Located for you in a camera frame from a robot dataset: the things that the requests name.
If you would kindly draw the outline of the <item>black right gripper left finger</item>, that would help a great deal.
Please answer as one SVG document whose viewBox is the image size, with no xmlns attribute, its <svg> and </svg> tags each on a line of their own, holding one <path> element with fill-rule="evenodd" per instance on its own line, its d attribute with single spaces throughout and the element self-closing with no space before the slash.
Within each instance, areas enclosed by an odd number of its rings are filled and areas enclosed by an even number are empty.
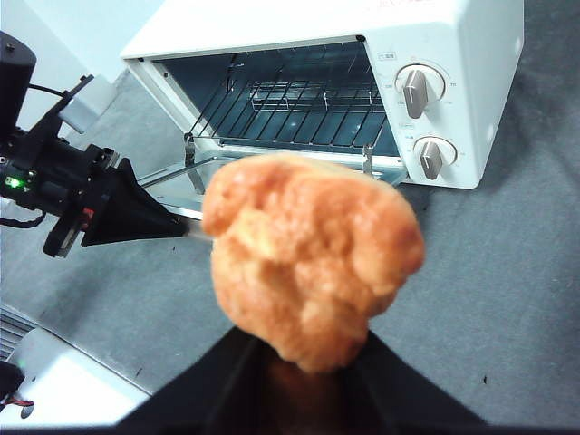
<svg viewBox="0 0 580 435">
<path fill-rule="evenodd" d="M 123 418 L 119 429 L 266 429 L 268 346 L 232 329 L 197 362 Z"/>
</svg>

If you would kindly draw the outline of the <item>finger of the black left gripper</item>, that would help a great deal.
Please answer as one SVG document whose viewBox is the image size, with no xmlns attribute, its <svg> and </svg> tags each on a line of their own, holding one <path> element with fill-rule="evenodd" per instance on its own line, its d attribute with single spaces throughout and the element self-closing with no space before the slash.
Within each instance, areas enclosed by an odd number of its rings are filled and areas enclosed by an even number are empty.
<svg viewBox="0 0 580 435">
<path fill-rule="evenodd" d="M 82 246 L 125 241 L 182 237 L 187 225 L 155 200 L 111 199 L 82 209 Z"/>
<path fill-rule="evenodd" d="M 131 162 L 122 158 L 108 168 L 111 194 L 106 207 L 107 227 L 111 229 L 186 229 L 179 218 L 168 212 L 136 180 Z"/>
</svg>

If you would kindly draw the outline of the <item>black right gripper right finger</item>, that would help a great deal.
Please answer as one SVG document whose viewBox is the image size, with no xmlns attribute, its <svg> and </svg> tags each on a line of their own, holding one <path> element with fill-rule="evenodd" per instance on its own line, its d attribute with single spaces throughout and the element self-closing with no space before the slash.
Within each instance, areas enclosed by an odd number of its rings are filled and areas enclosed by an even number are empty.
<svg viewBox="0 0 580 435">
<path fill-rule="evenodd" d="M 348 367 L 348 382 L 379 421 L 421 427 L 484 426 L 475 412 L 408 365 L 375 333 Z"/>
</svg>

